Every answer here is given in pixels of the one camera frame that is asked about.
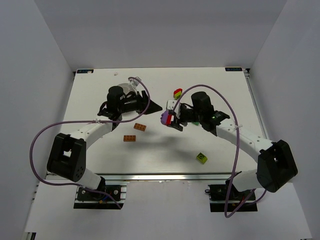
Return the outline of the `lavender half-round lego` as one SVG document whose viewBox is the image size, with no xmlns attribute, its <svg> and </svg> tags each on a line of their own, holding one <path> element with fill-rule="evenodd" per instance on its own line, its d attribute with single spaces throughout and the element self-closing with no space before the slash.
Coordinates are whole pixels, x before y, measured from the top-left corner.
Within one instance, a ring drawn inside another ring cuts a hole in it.
<svg viewBox="0 0 320 240">
<path fill-rule="evenodd" d="M 171 118 L 172 115 L 170 114 L 170 111 L 166 110 L 161 114 L 160 122 L 162 125 L 168 126 L 171 124 Z"/>
</svg>

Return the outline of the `red half-round lego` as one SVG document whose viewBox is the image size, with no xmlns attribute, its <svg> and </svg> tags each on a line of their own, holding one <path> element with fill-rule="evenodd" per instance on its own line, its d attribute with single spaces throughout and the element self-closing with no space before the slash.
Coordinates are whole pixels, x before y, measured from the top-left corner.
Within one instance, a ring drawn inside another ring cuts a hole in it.
<svg viewBox="0 0 320 240">
<path fill-rule="evenodd" d="M 166 118 L 166 121 L 165 121 L 165 124 L 166 124 L 167 126 L 169 126 L 174 119 L 175 119 L 175 116 L 174 116 L 174 115 L 168 114 L 168 115 L 167 115 L 167 118 Z"/>
</svg>

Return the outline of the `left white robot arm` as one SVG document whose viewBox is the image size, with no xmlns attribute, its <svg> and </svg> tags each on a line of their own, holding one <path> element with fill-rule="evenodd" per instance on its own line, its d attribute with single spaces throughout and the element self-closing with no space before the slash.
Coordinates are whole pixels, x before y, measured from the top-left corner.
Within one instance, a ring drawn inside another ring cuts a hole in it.
<svg viewBox="0 0 320 240">
<path fill-rule="evenodd" d="M 153 114 L 163 108 L 149 99 L 146 91 L 125 93 L 121 86 L 108 90 L 98 116 L 111 122 L 89 123 L 70 134 L 59 133 L 53 141 L 47 170 L 88 189 L 103 192 L 105 179 L 86 168 L 87 149 L 104 135 L 111 133 L 122 120 L 122 114 Z"/>
</svg>

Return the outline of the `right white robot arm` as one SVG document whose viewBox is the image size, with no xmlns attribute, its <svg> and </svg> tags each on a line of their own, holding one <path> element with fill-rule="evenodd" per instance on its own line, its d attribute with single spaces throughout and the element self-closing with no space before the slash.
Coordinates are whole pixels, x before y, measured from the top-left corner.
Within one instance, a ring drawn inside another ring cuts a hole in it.
<svg viewBox="0 0 320 240">
<path fill-rule="evenodd" d="M 257 164 L 254 170 L 241 171 L 231 181 L 232 190 L 244 192 L 265 189 L 275 193 L 298 174 L 291 148 L 284 140 L 262 138 L 236 125 L 229 115 L 214 109 L 210 97 L 199 91 L 191 96 L 192 106 L 169 99 L 160 121 L 163 125 L 183 131 L 188 123 L 201 127 L 248 154 Z"/>
</svg>

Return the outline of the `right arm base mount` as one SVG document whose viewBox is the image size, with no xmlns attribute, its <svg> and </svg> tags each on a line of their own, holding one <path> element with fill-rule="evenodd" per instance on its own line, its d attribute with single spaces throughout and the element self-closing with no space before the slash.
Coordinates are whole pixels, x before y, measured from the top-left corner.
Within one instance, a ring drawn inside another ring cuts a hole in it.
<svg viewBox="0 0 320 240">
<path fill-rule="evenodd" d="M 211 184 L 208 185 L 204 193 L 209 197 L 209 206 L 211 213 L 223 213 L 225 210 L 225 202 L 227 197 L 228 187 L 226 184 Z M 238 205 L 250 194 L 251 190 L 243 192 L 237 192 L 233 188 L 231 189 L 227 212 L 233 212 Z M 255 203 L 256 195 L 253 193 L 248 200 L 242 205 L 238 212 L 257 212 L 258 207 Z"/>
</svg>

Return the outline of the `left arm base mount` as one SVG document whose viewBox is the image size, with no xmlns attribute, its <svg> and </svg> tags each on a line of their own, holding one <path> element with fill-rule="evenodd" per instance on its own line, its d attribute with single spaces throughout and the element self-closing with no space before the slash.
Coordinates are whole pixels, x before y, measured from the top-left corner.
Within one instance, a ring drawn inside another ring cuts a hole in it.
<svg viewBox="0 0 320 240">
<path fill-rule="evenodd" d="M 123 207 L 127 193 L 126 185 L 107 184 L 104 186 L 103 191 L 109 194 L 121 208 Z M 84 210 L 120 210 L 117 204 L 105 194 L 90 192 L 84 187 L 79 187 L 76 191 L 73 208 Z"/>
</svg>

